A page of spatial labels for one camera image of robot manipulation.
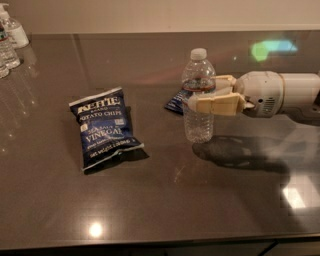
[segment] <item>glossy tabletop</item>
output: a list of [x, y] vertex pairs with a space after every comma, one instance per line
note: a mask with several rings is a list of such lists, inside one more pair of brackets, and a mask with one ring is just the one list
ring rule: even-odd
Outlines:
[[[216, 116], [212, 140], [192, 144], [164, 108], [193, 48], [239, 77], [318, 73], [319, 43], [319, 31], [33, 35], [0, 80], [0, 249], [320, 233], [319, 127]], [[148, 157], [85, 174], [68, 104], [117, 86]]]

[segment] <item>table surface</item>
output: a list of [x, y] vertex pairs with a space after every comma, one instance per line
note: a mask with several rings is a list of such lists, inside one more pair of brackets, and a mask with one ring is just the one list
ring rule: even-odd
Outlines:
[[[255, 59], [252, 45], [272, 40], [298, 50]], [[0, 80], [0, 249], [320, 233], [319, 127], [216, 116], [213, 139], [192, 144], [164, 108], [193, 48], [239, 77], [317, 73], [319, 42], [318, 31], [33, 35]], [[85, 174], [68, 103], [117, 86], [148, 158]]]

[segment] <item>bottle label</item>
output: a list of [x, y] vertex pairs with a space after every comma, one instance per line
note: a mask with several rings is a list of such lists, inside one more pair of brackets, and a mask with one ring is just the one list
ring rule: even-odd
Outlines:
[[26, 46], [29, 43], [26, 33], [24, 32], [22, 26], [10, 31], [7, 31], [9, 40], [13, 48], [20, 48]]

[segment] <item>clear plastic bottle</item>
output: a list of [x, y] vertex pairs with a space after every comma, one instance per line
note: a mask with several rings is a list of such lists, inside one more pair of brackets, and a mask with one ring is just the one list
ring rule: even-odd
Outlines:
[[1, 24], [0, 24], [0, 56], [3, 59], [4, 63], [6, 63], [6, 66], [8, 69], [12, 69], [20, 65], [20, 59], [16, 51], [13, 49], [9, 41], [9, 38]]
[[6, 63], [0, 56], [0, 78], [3, 78], [9, 74], [9, 69], [7, 68]]
[[29, 44], [29, 39], [19, 21], [11, 18], [9, 13], [4, 9], [6, 3], [0, 3], [0, 21], [7, 32], [9, 41], [14, 49], [22, 48]]
[[191, 51], [191, 60], [182, 74], [185, 90], [183, 102], [184, 127], [187, 139], [194, 143], [204, 143], [213, 136], [212, 114], [194, 112], [188, 108], [188, 99], [193, 94], [212, 93], [215, 90], [215, 70], [207, 60], [207, 51], [203, 48]]

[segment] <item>kettle brand logo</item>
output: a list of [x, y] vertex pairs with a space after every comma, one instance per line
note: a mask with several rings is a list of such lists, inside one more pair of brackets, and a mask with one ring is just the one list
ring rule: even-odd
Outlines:
[[98, 109], [98, 108], [107, 107], [107, 106], [115, 106], [115, 105], [120, 105], [120, 99], [118, 97], [104, 98], [103, 100], [96, 101], [94, 103], [90, 103], [82, 107], [79, 107], [78, 114], [89, 111], [89, 110], [93, 110], [93, 109]]

